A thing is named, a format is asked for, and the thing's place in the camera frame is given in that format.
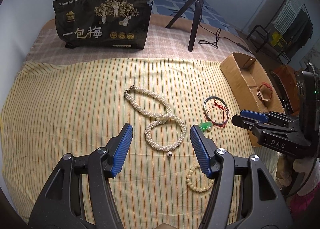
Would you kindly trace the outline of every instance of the striped cloth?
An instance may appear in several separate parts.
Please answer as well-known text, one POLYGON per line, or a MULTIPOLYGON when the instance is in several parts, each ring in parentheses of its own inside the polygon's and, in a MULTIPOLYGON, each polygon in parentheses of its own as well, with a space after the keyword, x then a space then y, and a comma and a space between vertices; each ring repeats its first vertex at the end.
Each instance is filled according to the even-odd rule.
MULTIPOLYGON (((133 94, 151 112, 164 113, 153 98, 133 94)), ((155 228, 168 223, 177 228, 197 228, 210 191, 193 192, 186 174, 197 163, 189 130, 204 121, 202 103, 216 95, 224 99, 230 115, 240 110, 220 71, 219 62, 190 59, 100 59, 68 66, 26 62, 1 113, 3 176, 18 213, 27 221, 50 173, 63 154, 89 154, 106 145, 125 123, 133 126, 133 140, 123 169, 110 180, 113 196, 125 228, 155 228), (124 98, 131 85, 165 97, 187 126, 184 142, 167 158, 145 141, 151 119, 142 116, 124 98)), ((174 122, 156 127, 153 139, 172 144, 180 134, 174 122)), ((206 136, 231 154, 248 157, 252 149, 246 130, 231 120, 225 128, 213 127, 206 136)), ((276 152, 258 149, 274 176, 276 152)), ((84 179, 86 217, 94 222, 87 176, 84 179)), ((208 179, 196 169, 192 181, 198 187, 208 179)), ((235 180, 229 222, 235 221, 240 183, 235 180)))

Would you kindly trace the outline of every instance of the blue gripper pad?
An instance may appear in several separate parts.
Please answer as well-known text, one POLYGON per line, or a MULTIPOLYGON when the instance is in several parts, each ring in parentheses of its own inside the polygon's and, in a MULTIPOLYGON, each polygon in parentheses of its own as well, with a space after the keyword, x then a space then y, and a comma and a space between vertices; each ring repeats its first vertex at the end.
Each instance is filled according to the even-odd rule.
POLYGON ((117 139, 120 141, 118 143, 118 147, 116 148, 113 154, 113 166, 111 169, 111 174, 113 177, 116 177, 118 173, 120 173, 127 153, 129 151, 129 147, 133 137, 133 129, 130 124, 125 124, 122 128, 121 132, 117 136, 117 139))
POLYGON ((267 123, 269 120, 269 118, 265 114, 253 112, 253 111, 249 111, 249 110, 242 110, 240 112, 240 115, 247 117, 247 118, 255 119, 261 123, 267 123))
POLYGON ((212 173, 210 168, 210 158, 203 146, 202 140, 195 126, 192 126, 190 129, 190 140, 192 147, 196 153, 202 173, 204 173, 207 177, 210 176, 210 174, 212 173))

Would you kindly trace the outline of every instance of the gold round emblem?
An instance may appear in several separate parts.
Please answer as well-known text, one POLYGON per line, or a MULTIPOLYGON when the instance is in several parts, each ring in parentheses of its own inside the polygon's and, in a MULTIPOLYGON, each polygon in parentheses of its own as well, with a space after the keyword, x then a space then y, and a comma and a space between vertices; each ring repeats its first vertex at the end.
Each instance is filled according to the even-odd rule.
POLYGON ((123 40, 125 38, 125 33, 124 32, 120 32, 119 33, 119 39, 123 40))
POLYGON ((117 34, 116 32, 111 32, 111 33, 110 33, 110 37, 111 37, 112 39, 115 39, 117 36, 118 36, 118 34, 117 34))
POLYGON ((128 33, 127 34, 127 38, 129 39, 129 40, 132 40, 133 38, 134 38, 134 34, 133 33, 128 33))

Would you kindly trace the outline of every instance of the blue patterned bed sheet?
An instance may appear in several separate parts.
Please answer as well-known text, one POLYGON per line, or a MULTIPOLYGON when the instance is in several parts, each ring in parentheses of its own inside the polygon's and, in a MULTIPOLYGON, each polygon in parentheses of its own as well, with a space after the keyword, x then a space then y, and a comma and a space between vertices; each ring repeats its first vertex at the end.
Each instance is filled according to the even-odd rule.
MULTIPOLYGON (((152 13, 175 16, 186 1, 188 0, 154 0, 152 13)), ((181 18, 193 20, 194 10, 195 4, 188 8, 185 13, 182 14, 181 18)), ((221 28, 222 30, 238 36, 236 30, 231 27, 206 1, 204 1, 204 6, 202 8, 202 23, 216 28, 221 28)))

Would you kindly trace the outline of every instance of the gold tree graphic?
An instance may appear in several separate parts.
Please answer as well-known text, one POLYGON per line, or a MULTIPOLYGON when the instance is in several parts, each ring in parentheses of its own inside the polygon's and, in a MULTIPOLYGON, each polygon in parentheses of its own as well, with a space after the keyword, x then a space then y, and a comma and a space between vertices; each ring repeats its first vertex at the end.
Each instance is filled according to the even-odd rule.
POLYGON ((112 15, 113 17, 124 17, 124 20, 119 24, 127 26, 132 16, 138 16, 139 11, 134 8, 132 3, 127 3, 126 0, 106 0, 100 6, 94 9, 97 16, 102 17, 102 23, 106 24, 106 16, 112 15))
POLYGON ((106 24, 106 16, 112 14, 112 9, 106 3, 100 4, 94 9, 97 16, 102 17, 102 23, 106 24))

